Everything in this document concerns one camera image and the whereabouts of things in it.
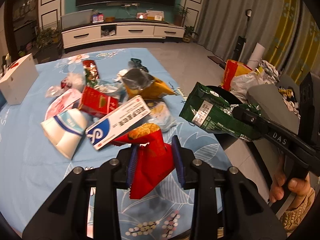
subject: table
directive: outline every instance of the table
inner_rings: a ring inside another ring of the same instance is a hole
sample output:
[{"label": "table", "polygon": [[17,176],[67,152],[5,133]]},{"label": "table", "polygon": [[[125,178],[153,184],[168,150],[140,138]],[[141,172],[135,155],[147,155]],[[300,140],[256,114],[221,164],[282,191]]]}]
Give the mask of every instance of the table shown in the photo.
[{"label": "table", "polygon": [[[95,60],[100,77],[104,80],[115,78],[118,71],[127,68],[128,61],[134,57],[141,59],[152,75],[165,81],[172,89],[177,91],[179,87],[147,49],[116,49],[88,55],[88,59]],[[47,89],[59,84],[68,72],[83,72],[81,62],[75,61],[70,65],[69,62],[70,60],[65,58],[37,65],[39,77],[22,104],[4,105],[0,110],[0,211],[8,223],[20,232],[74,167],[99,167],[105,161],[116,157],[120,149],[127,147],[108,146],[101,151],[95,151],[84,137],[70,161],[44,136],[40,123],[54,100],[44,97]],[[164,101],[177,121],[175,127],[163,134],[165,142],[170,143],[172,136],[177,135],[181,145],[193,150],[196,158],[223,170],[231,166],[213,134],[208,134],[178,117],[185,102],[182,96],[166,96]],[[162,235],[170,235],[170,231],[173,231],[172,236],[175,236],[191,227],[194,190],[184,191],[180,188],[175,170],[140,200],[130,200],[128,190],[118,190],[117,196],[123,239],[133,239],[135,235],[146,240],[161,239]],[[94,196],[90,198],[89,205],[89,233],[92,231],[93,198]],[[217,203],[218,211],[221,211],[219,195]]]}]

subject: tv stand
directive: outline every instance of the tv stand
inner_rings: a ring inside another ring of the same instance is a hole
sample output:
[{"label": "tv stand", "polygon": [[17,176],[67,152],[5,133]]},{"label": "tv stand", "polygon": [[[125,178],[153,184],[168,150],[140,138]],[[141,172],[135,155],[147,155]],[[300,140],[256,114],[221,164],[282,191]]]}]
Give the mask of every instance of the tv stand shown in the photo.
[{"label": "tv stand", "polygon": [[[114,30],[114,35],[105,35]],[[143,19],[116,19],[114,22],[76,26],[62,30],[65,52],[111,43],[135,41],[182,41],[184,28],[167,22]]]}]

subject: red box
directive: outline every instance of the red box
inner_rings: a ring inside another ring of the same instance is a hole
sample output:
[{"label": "red box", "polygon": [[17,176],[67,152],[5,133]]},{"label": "red box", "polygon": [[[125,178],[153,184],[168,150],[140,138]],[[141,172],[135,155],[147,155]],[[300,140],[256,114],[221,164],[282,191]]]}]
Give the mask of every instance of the red box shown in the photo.
[{"label": "red box", "polygon": [[102,118],[118,107],[118,100],[85,86],[78,109]]}]

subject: screw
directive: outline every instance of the screw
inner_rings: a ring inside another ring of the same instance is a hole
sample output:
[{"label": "screw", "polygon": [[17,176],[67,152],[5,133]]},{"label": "screw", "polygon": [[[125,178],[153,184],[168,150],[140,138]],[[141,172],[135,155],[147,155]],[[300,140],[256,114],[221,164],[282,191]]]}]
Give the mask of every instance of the screw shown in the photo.
[{"label": "screw", "polygon": [[75,173],[75,174],[79,174],[79,173],[81,173],[82,172],[82,168],[81,167],[75,167],[74,169],[73,169],[73,172]]},{"label": "screw", "polygon": [[193,163],[195,166],[200,166],[200,165],[202,164],[202,161],[199,160],[199,159],[194,159],[194,160],[192,161],[192,163]]},{"label": "screw", "polygon": [[111,159],[111,160],[109,161],[109,163],[110,163],[112,166],[116,166],[116,165],[119,164],[119,160],[118,160],[118,159]]},{"label": "screw", "polygon": [[230,167],[229,171],[232,173],[232,174],[237,174],[239,172],[238,168],[237,167]]}]

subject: drawer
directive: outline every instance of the drawer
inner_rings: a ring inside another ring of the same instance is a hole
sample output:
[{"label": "drawer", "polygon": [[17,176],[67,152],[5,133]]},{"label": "drawer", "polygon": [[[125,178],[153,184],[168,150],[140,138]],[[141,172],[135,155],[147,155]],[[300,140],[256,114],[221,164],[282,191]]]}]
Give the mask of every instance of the drawer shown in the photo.
[{"label": "drawer", "polygon": [[117,36],[153,36],[154,26],[118,25]]},{"label": "drawer", "polygon": [[155,26],[154,36],[166,36],[166,37],[182,38],[183,35],[184,35],[184,29]]},{"label": "drawer", "polygon": [[75,43],[88,43],[88,41],[101,38],[101,27],[95,26],[63,33],[62,38],[64,46]]}]

